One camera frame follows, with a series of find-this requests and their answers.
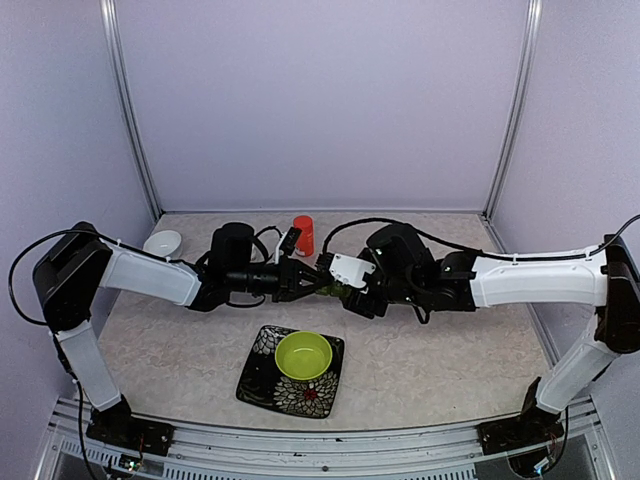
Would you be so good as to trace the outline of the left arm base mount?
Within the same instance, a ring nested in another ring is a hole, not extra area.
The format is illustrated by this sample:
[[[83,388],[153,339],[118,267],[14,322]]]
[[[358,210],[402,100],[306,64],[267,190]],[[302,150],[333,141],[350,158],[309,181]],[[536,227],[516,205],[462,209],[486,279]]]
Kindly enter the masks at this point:
[[[174,431],[171,424],[135,416],[96,415],[90,420],[86,435],[108,445],[166,457]]]

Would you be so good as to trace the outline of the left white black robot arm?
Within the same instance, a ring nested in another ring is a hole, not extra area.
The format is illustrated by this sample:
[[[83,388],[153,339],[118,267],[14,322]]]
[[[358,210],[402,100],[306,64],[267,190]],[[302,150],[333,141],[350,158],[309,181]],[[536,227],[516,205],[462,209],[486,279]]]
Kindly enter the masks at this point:
[[[52,247],[35,264],[32,280],[43,318],[61,362],[90,402],[102,414],[102,430],[121,445],[140,434],[137,418],[118,388],[98,345],[90,319],[101,290],[132,292],[197,312],[229,305],[234,293],[275,302],[314,294],[332,281],[286,253],[264,254],[252,226],[231,222],[216,229],[211,246],[194,263],[146,253],[98,232],[88,222],[46,235],[19,253],[24,258],[46,242]]]

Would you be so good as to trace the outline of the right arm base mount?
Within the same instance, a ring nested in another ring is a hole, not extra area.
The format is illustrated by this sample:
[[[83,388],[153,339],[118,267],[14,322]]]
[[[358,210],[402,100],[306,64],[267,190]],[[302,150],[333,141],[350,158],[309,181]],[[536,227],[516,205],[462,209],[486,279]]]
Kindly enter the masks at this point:
[[[537,407],[518,415],[487,421],[477,426],[484,455],[492,455],[550,441],[562,437],[565,428],[559,414]]]

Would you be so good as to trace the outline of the red pill bottle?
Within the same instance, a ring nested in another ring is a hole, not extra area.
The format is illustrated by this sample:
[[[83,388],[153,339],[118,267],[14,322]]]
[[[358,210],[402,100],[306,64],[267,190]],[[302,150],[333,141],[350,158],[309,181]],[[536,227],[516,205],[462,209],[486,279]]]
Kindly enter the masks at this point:
[[[310,257],[315,252],[314,221],[308,215],[294,218],[293,227],[300,230],[295,251],[299,256]]]

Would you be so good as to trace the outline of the green pill organizer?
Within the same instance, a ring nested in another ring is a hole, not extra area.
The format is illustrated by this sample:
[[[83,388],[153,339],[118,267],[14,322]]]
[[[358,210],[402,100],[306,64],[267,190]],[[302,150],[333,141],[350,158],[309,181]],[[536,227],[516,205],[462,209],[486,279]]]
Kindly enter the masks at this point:
[[[347,298],[353,288],[349,285],[342,284],[340,282],[333,282],[329,285],[323,286],[316,290],[317,295],[345,299]]]

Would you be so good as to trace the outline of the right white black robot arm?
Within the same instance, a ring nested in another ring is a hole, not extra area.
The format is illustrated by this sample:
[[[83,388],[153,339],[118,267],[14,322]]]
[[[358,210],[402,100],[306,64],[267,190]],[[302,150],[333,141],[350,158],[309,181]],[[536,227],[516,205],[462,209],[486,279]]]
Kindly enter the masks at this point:
[[[491,254],[455,246],[434,259],[413,226],[392,222],[372,234],[360,257],[338,254],[329,271],[351,288],[345,308],[383,315],[389,304],[432,312],[475,311],[506,304],[573,303],[593,307],[586,329],[555,366],[530,386],[511,426],[535,442],[561,411],[619,356],[639,349],[639,272],[620,235],[580,250]]]

